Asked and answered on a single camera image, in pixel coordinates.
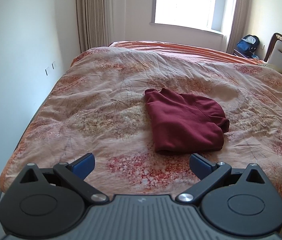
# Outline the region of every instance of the red garment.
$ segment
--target red garment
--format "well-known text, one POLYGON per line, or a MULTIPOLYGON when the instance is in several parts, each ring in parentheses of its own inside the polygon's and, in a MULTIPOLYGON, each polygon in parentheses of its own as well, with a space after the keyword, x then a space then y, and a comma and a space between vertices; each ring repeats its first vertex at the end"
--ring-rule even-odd
POLYGON ((171 155, 222 149, 230 121, 217 102, 166 88, 144 93, 156 152, 171 155))

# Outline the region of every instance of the window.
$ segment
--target window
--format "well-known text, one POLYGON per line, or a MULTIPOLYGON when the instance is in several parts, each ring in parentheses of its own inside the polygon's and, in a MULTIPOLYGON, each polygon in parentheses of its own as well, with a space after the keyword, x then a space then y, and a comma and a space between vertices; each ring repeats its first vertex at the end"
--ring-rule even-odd
POLYGON ((152 22, 220 31, 225 0, 153 0, 152 22))

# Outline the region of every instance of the blue backpack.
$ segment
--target blue backpack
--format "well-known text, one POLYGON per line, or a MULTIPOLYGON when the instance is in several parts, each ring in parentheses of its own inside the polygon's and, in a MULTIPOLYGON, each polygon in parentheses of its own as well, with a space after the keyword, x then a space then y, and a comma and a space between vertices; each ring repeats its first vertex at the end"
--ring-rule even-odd
POLYGON ((243 54, 252 56, 259 44, 260 40, 257 36, 247 35, 243 37, 236 46, 243 54))

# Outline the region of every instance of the sheer white curtain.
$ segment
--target sheer white curtain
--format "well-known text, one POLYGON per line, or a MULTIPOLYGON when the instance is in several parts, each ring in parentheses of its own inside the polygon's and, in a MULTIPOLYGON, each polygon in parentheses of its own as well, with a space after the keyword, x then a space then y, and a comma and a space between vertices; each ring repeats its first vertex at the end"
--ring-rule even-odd
POLYGON ((226 0, 221 32, 222 50, 233 54, 236 44, 244 35, 244 28, 250 0, 226 0))
POLYGON ((108 46, 112 33, 112 0, 77 0, 81 52, 108 46))

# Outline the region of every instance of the floral bedspread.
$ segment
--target floral bedspread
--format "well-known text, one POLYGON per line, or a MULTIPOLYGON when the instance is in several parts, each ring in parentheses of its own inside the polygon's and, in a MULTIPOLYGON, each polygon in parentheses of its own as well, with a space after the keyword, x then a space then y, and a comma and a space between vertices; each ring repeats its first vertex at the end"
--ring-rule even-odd
POLYGON ((57 82, 0 176, 5 192, 26 163, 71 163, 87 152, 85 179, 113 194, 176 194, 198 178, 189 155, 154 152, 146 89, 169 88, 217 101, 230 120, 221 151, 204 154, 235 168, 258 163, 282 195, 282 75, 253 64, 200 62, 190 55, 90 49, 57 82))

